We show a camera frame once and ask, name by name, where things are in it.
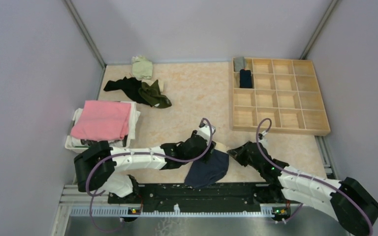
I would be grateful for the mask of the navy underwear cream waistband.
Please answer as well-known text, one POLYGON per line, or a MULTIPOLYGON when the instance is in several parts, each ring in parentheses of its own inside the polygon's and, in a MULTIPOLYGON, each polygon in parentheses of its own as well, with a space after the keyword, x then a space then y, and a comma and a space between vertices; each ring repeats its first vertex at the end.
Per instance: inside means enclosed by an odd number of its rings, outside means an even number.
POLYGON ((192 163, 184 184, 195 189, 206 188, 222 179, 229 168, 228 147, 217 142, 208 160, 192 163))

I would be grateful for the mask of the navy orange underwear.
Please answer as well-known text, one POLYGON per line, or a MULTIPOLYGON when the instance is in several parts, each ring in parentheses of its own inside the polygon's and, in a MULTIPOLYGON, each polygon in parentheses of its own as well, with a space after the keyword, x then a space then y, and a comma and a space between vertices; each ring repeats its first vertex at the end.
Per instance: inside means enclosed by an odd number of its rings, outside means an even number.
POLYGON ((252 73, 250 70, 241 69, 239 72, 239 88, 242 89, 252 89, 253 88, 253 81, 252 81, 252 73))

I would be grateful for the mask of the grey underwear white waistband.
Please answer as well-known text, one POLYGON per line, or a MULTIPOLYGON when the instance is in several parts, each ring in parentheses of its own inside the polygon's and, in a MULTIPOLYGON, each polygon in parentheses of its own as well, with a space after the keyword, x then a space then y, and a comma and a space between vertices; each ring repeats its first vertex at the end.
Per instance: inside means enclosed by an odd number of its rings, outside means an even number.
POLYGON ((234 57, 233 58, 233 68, 234 72, 240 72, 246 68, 246 59, 244 57, 234 57))

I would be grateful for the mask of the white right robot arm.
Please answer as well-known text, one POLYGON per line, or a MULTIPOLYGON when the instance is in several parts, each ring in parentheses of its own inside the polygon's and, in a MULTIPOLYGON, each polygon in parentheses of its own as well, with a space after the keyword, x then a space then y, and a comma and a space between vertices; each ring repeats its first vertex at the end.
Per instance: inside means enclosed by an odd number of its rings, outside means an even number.
POLYGON ((378 219, 378 202, 357 180, 321 178, 302 172, 272 158, 261 144, 247 142, 230 149, 240 165, 253 167, 269 184, 269 197, 276 203, 285 199, 323 212, 354 236, 371 236, 378 219))

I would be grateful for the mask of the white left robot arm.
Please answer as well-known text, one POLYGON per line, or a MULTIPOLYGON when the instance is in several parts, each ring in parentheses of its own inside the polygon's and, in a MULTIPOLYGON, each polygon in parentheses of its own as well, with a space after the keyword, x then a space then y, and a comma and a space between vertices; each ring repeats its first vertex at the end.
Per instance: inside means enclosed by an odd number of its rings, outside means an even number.
POLYGON ((108 191, 126 203, 138 197, 137 182, 129 170, 173 170, 195 160, 208 158, 215 142, 216 129, 205 125, 194 130, 184 142, 165 143, 151 148, 112 147, 98 142, 74 158, 79 192, 108 191))

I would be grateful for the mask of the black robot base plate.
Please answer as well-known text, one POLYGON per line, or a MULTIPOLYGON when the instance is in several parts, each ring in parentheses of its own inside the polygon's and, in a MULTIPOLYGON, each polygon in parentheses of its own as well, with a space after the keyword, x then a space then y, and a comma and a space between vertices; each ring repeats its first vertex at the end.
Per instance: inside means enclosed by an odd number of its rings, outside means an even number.
POLYGON ((142 207, 143 213, 241 213, 271 207, 272 214, 288 215, 294 202, 282 196, 281 188, 264 182, 215 183, 195 189, 183 184, 140 184, 136 193, 119 197, 109 193, 108 203, 142 207))

